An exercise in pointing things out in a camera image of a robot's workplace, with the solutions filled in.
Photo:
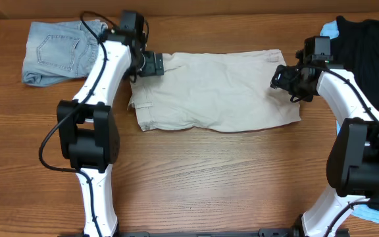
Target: beige fabric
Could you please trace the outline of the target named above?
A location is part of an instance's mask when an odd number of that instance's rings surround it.
[[[278,49],[230,54],[164,54],[164,75],[131,84],[143,131],[210,128],[241,132],[300,121],[299,104],[270,88]]]

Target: wooden table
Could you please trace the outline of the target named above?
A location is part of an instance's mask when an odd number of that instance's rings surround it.
[[[379,20],[379,13],[345,14]],[[336,14],[258,14],[148,18],[149,49],[173,53],[231,53],[281,49],[296,63],[303,40]],[[45,19],[56,22],[71,19]],[[55,124],[60,99],[83,80],[49,88],[21,83],[31,20],[0,20],[0,236],[80,232],[84,209],[74,174],[45,169],[38,148]],[[326,160],[335,118],[322,98],[301,104],[302,121],[225,134],[204,129],[142,132],[127,111],[130,85],[114,102],[121,141],[113,196],[121,230],[195,232],[290,226],[327,184]],[[52,165],[68,167],[58,135],[45,149]],[[350,217],[352,236],[379,236],[379,224]]]

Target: jeans pocket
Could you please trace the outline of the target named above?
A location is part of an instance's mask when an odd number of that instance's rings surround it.
[[[48,35],[37,48],[38,63],[71,71],[79,41],[80,38],[71,36]]]

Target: white pants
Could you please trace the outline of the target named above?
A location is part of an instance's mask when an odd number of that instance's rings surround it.
[[[164,75],[131,84],[143,131],[210,128],[240,132],[300,121],[299,104],[270,88],[278,49],[229,54],[164,54]]]

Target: black garment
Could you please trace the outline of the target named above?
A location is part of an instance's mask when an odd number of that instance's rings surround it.
[[[354,73],[355,81],[379,110],[379,21],[350,22],[337,17],[339,36],[331,41],[336,63]]]

